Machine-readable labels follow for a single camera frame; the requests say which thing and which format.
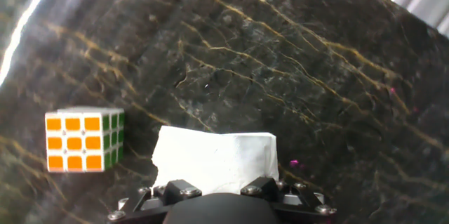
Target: green sticker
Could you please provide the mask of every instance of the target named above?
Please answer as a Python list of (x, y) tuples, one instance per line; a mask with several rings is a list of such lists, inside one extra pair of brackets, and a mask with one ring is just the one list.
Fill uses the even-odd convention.
[(109, 115), (103, 116), (103, 130), (109, 130)]
[(112, 145), (117, 144), (117, 132), (112, 133)]
[(110, 138), (110, 135), (103, 136), (103, 149), (104, 150), (107, 150), (107, 148), (110, 146), (109, 138)]
[(119, 148), (119, 160), (123, 159), (123, 147)]
[(105, 154), (105, 169), (108, 169), (111, 166), (111, 154)]
[(117, 162), (117, 150), (112, 150), (112, 164)]
[(121, 113), (119, 114), (119, 126), (125, 125), (125, 114)]
[(117, 114), (112, 115), (112, 117), (111, 117), (111, 125), (112, 125), (112, 129), (116, 129), (117, 128)]
[(125, 133), (123, 132), (123, 130), (120, 130), (119, 131), (119, 143), (122, 143), (124, 138), (125, 138)]

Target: orange sticker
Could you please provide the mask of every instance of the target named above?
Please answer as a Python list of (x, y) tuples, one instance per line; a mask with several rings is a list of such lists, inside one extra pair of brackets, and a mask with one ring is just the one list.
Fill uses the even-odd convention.
[(61, 130), (61, 119), (47, 119), (47, 130)]
[(79, 118), (65, 119), (65, 128), (70, 131), (77, 131), (81, 128)]
[(86, 166), (87, 166), (88, 171), (101, 170), (101, 164), (102, 164), (101, 156), (97, 156), (97, 155), (88, 156), (86, 159)]
[(86, 149), (101, 150), (101, 139), (99, 136), (86, 137)]
[(69, 171), (82, 171), (83, 159), (81, 157), (68, 157), (67, 168), (69, 169)]
[(99, 131), (100, 130), (100, 118), (85, 118), (84, 126), (86, 127), (86, 130)]
[(62, 171), (64, 169), (64, 162), (60, 156), (48, 157), (48, 170), (50, 171)]
[(49, 150), (60, 150), (62, 149), (62, 139), (59, 137), (48, 137), (47, 138), (48, 149)]
[(67, 139), (68, 150), (80, 150), (82, 146), (80, 137), (71, 137)]

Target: marble table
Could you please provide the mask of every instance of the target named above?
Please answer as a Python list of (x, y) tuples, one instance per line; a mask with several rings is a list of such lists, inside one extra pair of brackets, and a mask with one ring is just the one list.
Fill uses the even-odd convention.
[[(273, 133), (339, 223), (449, 223), (449, 41), (390, 0), (0, 2), (2, 224), (102, 223), (164, 124)], [(126, 110), (123, 162), (46, 171), (75, 105)]]

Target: bolt head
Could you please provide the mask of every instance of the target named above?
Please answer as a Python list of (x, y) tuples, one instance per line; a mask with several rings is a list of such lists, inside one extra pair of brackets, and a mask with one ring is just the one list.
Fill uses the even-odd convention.
[(317, 207), (315, 208), (315, 211), (317, 211), (318, 213), (323, 214), (323, 215), (329, 215), (329, 214), (331, 214), (331, 211), (332, 211), (332, 210), (333, 210), (333, 209), (332, 209), (330, 206), (325, 205), (325, 204), (319, 205), (319, 206), (317, 206)]
[(295, 186), (297, 189), (303, 189), (303, 188), (306, 188), (306, 187), (307, 187), (307, 185), (305, 185), (305, 184), (303, 184), (303, 183), (295, 183), (294, 186)]
[(247, 187), (244, 187), (240, 192), (246, 195), (256, 195), (258, 193), (261, 193), (262, 189), (255, 185), (249, 185)]
[(186, 189), (184, 189), (184, 190), (181, 190), (181, 191), (180, 191), (180, 194), (181, 194), (182, 196), (193, 197), (193, 196), (200, 195), (200, 194), (201, 194), (201, 191), (198, 190), (198, 189), (195, 188), (195, 187), (188, 187), (188, 188), (186, 188)]
[(110, 213), (107, 218), (109, 220), (120, 220), (121, 218), (125, 217), (126, 213), (124, 211), (114, 211), (113, 213)]
[(139, 188), (139, 193), (146, 193), (149, 192), (151, 189), (148, 187), (141, 187)]

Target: rubik's cube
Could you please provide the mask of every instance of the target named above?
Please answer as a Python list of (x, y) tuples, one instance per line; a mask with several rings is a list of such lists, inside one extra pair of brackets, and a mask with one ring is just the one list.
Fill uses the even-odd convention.
[(123, 109), (73, 107), (45, 114), (50, 172), (98, 172), (123, 157)]

